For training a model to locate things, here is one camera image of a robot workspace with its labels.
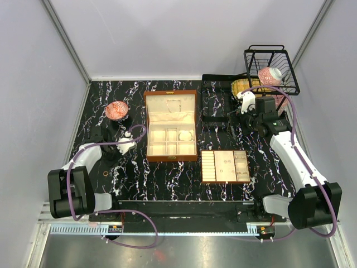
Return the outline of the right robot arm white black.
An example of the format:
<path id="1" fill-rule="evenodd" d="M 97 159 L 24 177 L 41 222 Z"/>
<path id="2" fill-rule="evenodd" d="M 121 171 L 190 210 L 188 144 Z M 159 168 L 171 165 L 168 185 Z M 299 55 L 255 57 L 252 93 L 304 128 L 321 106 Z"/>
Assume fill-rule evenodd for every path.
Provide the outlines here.
<path id="1" fill-rule="evenodd" d="M 320 236 L 331 237 L 337 229 L 342 189 L 317 171 L 296 140 L 294 124 L 274 107 L 273 98 L 259 97 L 228 114 L 231 127 L 239 126 L 244 135 L 256 132 L 269 143 L 295 186 L 292 198 L 272 193 L 257 197 L 253 214 L 262 222 L 278 215 L 289 219 L 296 229 L 311 231 L 329 224 L 331 231 Z"/>

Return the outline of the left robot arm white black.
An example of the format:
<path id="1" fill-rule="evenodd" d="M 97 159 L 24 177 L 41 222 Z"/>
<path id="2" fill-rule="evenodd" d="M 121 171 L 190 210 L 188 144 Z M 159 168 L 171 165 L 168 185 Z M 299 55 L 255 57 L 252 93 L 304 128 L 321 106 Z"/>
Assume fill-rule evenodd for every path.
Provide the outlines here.
<path id="1" fill-rule="evenodd" d="M 95 197 L 90 180 L 90 172 L 99 160 L 112 166 L 123 156 L 117 145 L 100 145 L 112 142 L 112 138 L 106 128 L 96 127 L 65 166 L 48 173 L 50 213 L 53 218 L 72 216 L 70 207 L 73 207 L 77 217 L 93 213 L 95 207 L 99 207 L 101 215 L 108 221 L 120 216 L 120 207 L 111 202 L 111 197 L 106 194 Z"/>

